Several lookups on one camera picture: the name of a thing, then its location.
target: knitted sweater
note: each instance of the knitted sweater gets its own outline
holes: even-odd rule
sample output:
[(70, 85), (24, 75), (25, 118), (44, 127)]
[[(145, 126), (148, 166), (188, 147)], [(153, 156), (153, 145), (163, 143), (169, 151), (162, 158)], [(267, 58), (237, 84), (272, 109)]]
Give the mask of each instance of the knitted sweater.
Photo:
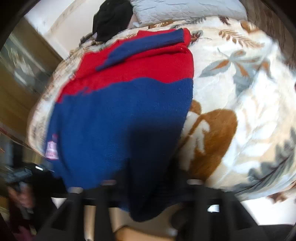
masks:
[(128, 167), (129, 197), (141, 208), (192, 101), (190, 39), (188, 29), (139, 31), (83, 57), (55, 104), (45, 146), (67, 187), (94, 188)]

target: pillow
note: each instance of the pillow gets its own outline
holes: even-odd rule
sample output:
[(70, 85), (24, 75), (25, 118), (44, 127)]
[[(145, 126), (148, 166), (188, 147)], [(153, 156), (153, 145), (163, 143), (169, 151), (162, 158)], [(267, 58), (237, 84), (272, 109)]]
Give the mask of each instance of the pillow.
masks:
[(247, 20), (239, 0), (130, 0), (139, 21), (138, 27), (166, 20), (184, 20), (205, 16), (224, 16)]

